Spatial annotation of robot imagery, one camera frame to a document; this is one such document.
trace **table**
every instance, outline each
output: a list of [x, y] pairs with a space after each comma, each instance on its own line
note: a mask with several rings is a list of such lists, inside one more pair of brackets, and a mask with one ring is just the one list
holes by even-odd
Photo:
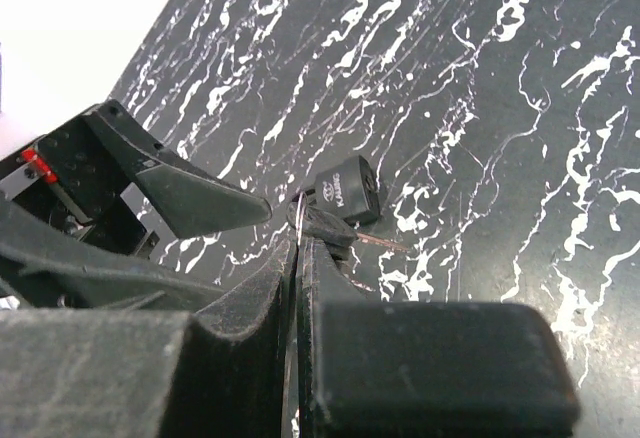
[[638, 436], [637, 3], [170, 0], [112, 96], [274, 218], [167, 238], [158, 259], [232, 286], [282, 239], [287, 200], [362, 154], [384, 203], [367, 232], [412, 251], [358, 244], [354, 279], [537, 308], [579, 387], [577, 436]]

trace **white surface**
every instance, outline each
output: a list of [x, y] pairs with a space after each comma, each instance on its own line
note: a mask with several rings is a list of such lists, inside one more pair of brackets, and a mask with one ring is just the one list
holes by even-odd
[[167, 0], [0, 0], [0, 157], [104, 100]]

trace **black marble surface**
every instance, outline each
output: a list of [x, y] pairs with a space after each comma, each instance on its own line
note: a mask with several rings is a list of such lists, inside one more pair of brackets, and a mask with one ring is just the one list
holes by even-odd
[[360, 153], [386, 188], [367, 231], [412, 251], [358, 244], [354, 278], [536, 307], [579, 386], [577, 436], [640, 436], [639, 4], [170, 0], [113, 96], [275, 215], [167, 238], [159, 260], [231, 286], [305, 180]]

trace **red component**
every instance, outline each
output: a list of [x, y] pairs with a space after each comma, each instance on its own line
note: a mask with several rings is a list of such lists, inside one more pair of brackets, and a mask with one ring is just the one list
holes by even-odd
[[27, 148], [20, 154], [31, 168], [44, 179], [45, 183], [52, 185], [58, 181], [58, 177], [53, 170], [38, 156], [33, 148]]

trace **black robotic claw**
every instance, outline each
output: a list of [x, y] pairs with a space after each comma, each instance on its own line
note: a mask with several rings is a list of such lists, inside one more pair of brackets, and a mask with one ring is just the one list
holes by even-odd
[[303, 438], [571, 435], [578, 400], [532, 309], [368, 300], [328, 211], [330, 248], [292, 229], [234, 289], [205, 286], [143, 259], [157, 237], [129, 183], [179, 237], [270, 216], [114, 101], [0, 162], [0, 286], [48, 308], [0, 315], [1, 436], [289, 437], [296, 410]]

